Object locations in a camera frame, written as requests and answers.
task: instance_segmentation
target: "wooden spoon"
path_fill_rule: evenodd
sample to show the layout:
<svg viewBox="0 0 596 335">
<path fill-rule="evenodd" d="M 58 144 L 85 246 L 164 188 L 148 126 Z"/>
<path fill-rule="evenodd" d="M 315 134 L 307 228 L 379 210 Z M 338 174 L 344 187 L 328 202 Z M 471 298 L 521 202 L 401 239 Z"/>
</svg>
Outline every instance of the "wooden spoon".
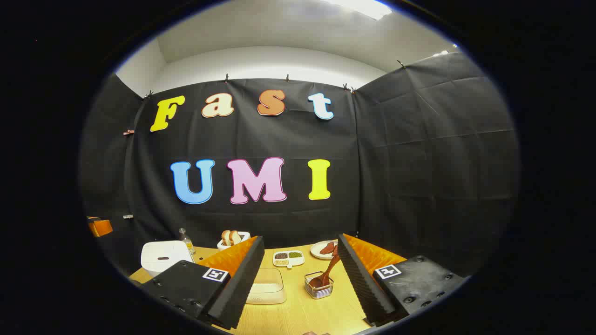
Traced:
<svg viewBox="0 0 596 335">
<path fill-rule="evenodd" d="M 333 258 L 329 262 L 329 266 L 327 267 L 327 270 L 325 272 L 323 272 L 323 274 L 320 275 L 319 277 L 315 277 L 315 278 L 311 279 L 309 284 L 312 287 L 314 287 L 315 289 L 317 289 L 318 287 L 323 287 L 323 286 L 329 285 L 329 273 L 331 272 L 331 269 L 333 268 L 333 266 L 335 264 L 337 264 L 338 261 L 339 261 L 339 254 L 337 253 L 337 246 L 335 246 L 335 248 L 333 249 Z"/>
</svg>

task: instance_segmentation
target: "blue letter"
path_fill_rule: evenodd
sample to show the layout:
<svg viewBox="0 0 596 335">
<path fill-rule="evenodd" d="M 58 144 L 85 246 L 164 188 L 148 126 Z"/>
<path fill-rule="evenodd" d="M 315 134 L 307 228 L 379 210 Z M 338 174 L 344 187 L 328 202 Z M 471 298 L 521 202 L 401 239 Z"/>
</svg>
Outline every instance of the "blue letter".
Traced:
<svg viewBox="0 0 596 335">
<path fill-rule="evenodd" d="M 174 190 L 178 198 L 188 204 L 201 204 L 207 202 L 213 195 L 213 182 L 211 181 L 211 168 L 215 162 L 210 159 L 201 159 L 197 162 L 197 168 L 201 170 L 201 183 L 203 189 L 194 193 L 188 187 L 188 170 L 190 163 L 176 162 L 170 165 L 174 172 Z"/>
<path fill-rule="evenodd" d="M 312 104 L 315 107 L 315 114 L 319 117 L 319 119 L 323 120 L 330 120 L 333 117 L 332 111 L 327 111 L 327 104 L 331 104 L 331 100 L 325 98 L 323 93 L 313 94 L 308 97 L 309 101 L 312 101 Z"/>
</svg>

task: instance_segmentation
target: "bread slice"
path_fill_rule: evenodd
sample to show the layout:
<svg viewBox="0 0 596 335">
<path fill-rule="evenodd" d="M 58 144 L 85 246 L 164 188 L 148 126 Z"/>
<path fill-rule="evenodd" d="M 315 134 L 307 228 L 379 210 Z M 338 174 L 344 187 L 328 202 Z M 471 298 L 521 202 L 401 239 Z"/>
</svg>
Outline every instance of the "bread slice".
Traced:
<svg viewBox="0 0 596 335">
<path fill-rule="evenodd" d="M 230 241 L 229 239 L 229 235 L 230 235 L 230 231 L 229 230 L 224 230 L 222 233 L 222 241 L 224 246 L 231 246 L 232 245 L 232 241 Z"/>
<path fill-rule="evenodd" d="M 233 246 L 242 241 L 242 238 L 240 237 L 240 235 L 238 235 L 238 231 L 236 230 L 232 230 L 231 233 L 229 233 L 229 239 L 232 240 Z"/>
</svg>

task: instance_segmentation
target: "wooden table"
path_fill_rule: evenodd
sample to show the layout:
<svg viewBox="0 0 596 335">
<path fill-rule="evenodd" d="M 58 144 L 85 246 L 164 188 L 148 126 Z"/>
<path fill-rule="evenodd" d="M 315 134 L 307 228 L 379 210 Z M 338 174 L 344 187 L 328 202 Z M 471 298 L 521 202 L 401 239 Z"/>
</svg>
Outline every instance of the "wooden table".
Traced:
<svg viewBox="0 0 596 335">
<path fill-rule="evenodd" d="M 195 262 L 206 258 L 217 249 L 195 247 L 193 255 Z M 300 250 L 304 254 L 305 262 L 293 266 L 292 269 L 273 265 L 273 254 L 284 250 Z M 238 328 L 225 330 L 238 335 L 302 335 L 308 331 L 316 334 L 329 333 L 331 335 L 355 334 L 370 328 L 363 320 L 366 315 L 358 302 L 356 293 L 347 277 L 342 262 L 331 271 L 334 280 L 333 292 L 322 299 L 313 299 L 304 288 L 304 275 L 325 271 L 329 260 L 315 258 L 311 254 L 311 244 L 307 246 L 288 247 L 281 249 L 265 249 L 265 255 L 260 268 L 277 268 L 281 271 L 287 300 L 278 305 L 244 305 Z M 130 279 L 144 283 L 151 279 L 151 275 L 143 268 L 137 270 Z"/>
</svg>

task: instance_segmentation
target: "white ceiling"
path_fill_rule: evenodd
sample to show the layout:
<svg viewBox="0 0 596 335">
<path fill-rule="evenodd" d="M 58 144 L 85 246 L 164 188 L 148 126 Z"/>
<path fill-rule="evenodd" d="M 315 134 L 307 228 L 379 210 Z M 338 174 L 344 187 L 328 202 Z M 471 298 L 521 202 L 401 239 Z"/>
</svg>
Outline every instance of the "white ceiling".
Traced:
<svg viewBox="0 0 596 335">
<path fill-rule="evenodd" d="M 385 72 L 455 51 L 428 27 L 393 11 L 379 21 L 321 0 L 232 0 L 178 23 L 158 38 L 167 63 L 220 49 L 289 46 L 329 52 Z"/>
</svg>

